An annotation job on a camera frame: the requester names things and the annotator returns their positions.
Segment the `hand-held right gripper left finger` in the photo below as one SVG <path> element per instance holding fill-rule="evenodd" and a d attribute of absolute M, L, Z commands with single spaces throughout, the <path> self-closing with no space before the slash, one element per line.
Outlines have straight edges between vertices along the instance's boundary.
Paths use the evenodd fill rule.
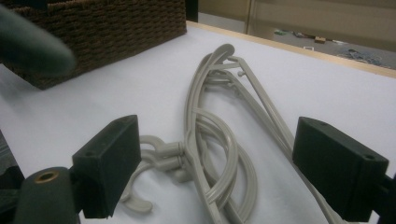
<path fill-rule="evenodd" d="M 141 162 L 138 117 L 130 115 L 111 121 L 72 160 L 78 210 L 86 218 L 111 217 Z"/>

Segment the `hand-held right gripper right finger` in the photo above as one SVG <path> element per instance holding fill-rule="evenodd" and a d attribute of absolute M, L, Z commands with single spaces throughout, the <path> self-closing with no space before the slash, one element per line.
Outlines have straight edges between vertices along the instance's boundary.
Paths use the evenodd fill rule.
<path fill-rule="evenodd" d="M 332 125 L 298 120 L 293 163 L 344 220 L 389 221 L 389 160 Z"/>

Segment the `brown woven basket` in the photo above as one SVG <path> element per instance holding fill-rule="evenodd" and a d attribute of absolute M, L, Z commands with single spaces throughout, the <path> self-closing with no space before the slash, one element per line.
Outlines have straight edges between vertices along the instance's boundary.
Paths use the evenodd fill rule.
<path fill-rule="evenodd" d="M 0 0 L 0 6 L 62 39 L 77 59 L 67 77 L 30 75 L 6 65 L 40 90 L 187 32 L 185 0 Z"/>

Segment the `white table cover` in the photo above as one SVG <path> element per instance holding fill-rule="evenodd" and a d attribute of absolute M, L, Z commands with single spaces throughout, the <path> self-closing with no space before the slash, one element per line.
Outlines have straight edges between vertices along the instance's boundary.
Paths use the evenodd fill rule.
<path fill-rule="evenodd" d="M 183 140 L 183 112 L 199 62 L 230 43 L 295 133 L 300 116 L 323 120 L 389 159 L 396 173 L 396 72 L 188 22 L 188 32 L 127 60 L 41 91 L 0 65 L 0 129 L 24 175 L 70 167 L 71 156 L 110 121 L 136 114 L 140 134 Z M 252 224 L 327 224 L 312 194 L 233 90 L 207 90 L 203 107 L 221 117 L 252 159 L 259 197 Z M 133 185 L 149 214 L 123 204 L 85 224 L 209 224 L 192 182 L 146 171 Z"/>

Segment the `beige cabinet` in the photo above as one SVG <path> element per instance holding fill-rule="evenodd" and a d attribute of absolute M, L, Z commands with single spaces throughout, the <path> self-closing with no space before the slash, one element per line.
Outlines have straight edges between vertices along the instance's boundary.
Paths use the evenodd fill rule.
<path fill-rule="evenodd" d="M 198 0 L 205 14 L 242 21 L 249 35 L 275 28 L 396 52 L 396 0 Z"/>

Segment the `dark post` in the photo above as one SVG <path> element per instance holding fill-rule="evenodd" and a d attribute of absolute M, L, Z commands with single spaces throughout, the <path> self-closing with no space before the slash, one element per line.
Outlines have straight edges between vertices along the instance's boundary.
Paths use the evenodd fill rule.
<path fill-rule="evenodd" d="M 185 0 L 186 20 L 198 22 L 198 0 Z"/>

